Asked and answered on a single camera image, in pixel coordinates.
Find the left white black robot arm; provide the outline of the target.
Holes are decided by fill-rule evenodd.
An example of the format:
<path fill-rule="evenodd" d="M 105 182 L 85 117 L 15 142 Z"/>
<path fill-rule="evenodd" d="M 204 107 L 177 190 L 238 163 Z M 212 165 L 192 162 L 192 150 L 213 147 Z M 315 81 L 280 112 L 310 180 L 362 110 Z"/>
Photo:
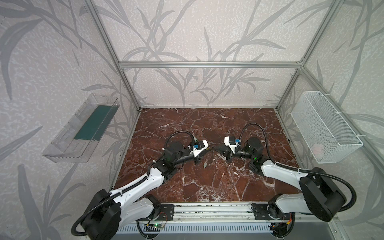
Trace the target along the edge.
<path fill-rule="evenodd" d="M 110 192 L 98 191 L 72 225 L 71 234 L 91 240 L 110 240 L 122 226 L 159 215 L 161 203 L 146 194 L 170 180 L 177 173 L 178 165 L 189 161 L 198 163 L 209 150 L 206 140 L 198 141 L 192 133 L 186 134 L 191 138 L 186 147 L 181 142 L 171 142 L 168 137 L 163 153 L 142 176 Z"/>

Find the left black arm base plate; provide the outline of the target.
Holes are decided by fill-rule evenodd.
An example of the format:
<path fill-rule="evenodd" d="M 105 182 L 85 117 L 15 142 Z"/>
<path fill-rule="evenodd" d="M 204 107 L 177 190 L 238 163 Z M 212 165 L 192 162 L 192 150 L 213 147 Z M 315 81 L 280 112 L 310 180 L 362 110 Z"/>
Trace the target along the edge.
<path fill-rule="evenodd" d="M 148 217 L 139 219 L 139 221 L 144 220 L 156 220 L 156 221 L 172 221 L 175 213 L 175 205 L 173 204 L 161 204 L 160 206 L 155 207 L 152 212 L 150 212 Z"/>

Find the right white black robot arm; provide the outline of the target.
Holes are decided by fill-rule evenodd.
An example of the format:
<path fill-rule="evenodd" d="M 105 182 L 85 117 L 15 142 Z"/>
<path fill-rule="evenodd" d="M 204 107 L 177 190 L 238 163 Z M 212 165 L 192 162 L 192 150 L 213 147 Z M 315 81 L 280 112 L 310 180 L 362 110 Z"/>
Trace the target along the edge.
<path fill-rule="evenodd" d="M 214 150 L 231 161 L 232 158 L 249 159 L 249 167 L 256 175 L 276 179 L 300 190 L 298 194 L 277 194 L 267 206 L 252 204 L 254 213 L 280 219 L 282 214 L 302 213 L 313 215 L 323 222 L 330 222 L 339 213 L 351 209 L 357 201 L 354 187 L 347 181 L 321 168 L 302 169 L 275 161 L 271 156 L 267 133 L 265 141 L 249 138 L 225 137 L 224 144 Z"/>

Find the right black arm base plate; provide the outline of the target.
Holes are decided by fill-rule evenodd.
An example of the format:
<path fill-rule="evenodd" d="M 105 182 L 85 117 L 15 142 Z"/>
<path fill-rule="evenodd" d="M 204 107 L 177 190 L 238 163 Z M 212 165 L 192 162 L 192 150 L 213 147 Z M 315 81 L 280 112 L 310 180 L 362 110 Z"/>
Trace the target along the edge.
<path fill-rule="evenodd" d="M 292 219 L 291 213 L 283 213 L 275 204 L 251 203 L 251 210 L 256 220 L 287 222 Z"/>

